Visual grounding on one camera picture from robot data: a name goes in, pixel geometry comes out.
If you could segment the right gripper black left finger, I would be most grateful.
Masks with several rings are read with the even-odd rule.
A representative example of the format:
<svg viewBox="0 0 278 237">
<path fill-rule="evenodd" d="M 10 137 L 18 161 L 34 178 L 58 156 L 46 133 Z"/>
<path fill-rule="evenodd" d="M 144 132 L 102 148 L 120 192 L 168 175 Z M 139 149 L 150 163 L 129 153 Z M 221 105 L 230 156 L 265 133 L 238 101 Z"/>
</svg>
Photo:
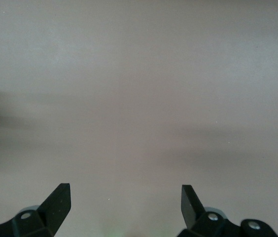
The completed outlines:
<svg viewBox="0 0 278 237">
<path fill-rule="evenodd" d="M 61 183 L 39 206 L 0 224 L 0 237 L 53 237 L 70 212 L 70 184 Z"/>
</svg>

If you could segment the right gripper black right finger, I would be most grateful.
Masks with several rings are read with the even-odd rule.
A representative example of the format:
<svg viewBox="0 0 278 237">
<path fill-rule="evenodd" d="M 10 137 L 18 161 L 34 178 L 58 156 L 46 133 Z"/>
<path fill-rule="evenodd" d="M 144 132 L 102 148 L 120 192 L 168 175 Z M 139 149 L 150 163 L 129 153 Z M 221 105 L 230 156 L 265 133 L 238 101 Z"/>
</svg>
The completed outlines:
<svg viewBox="0 0 278 237">
<path fill-rule="evenodd" d="M 191 185 L 182 185 L 181 213 L 186 224 L 179 237 L 276 237 L 267 223 L 244 219 L 233 224 L 216 208 L 205 208 Z"/>
</svg>

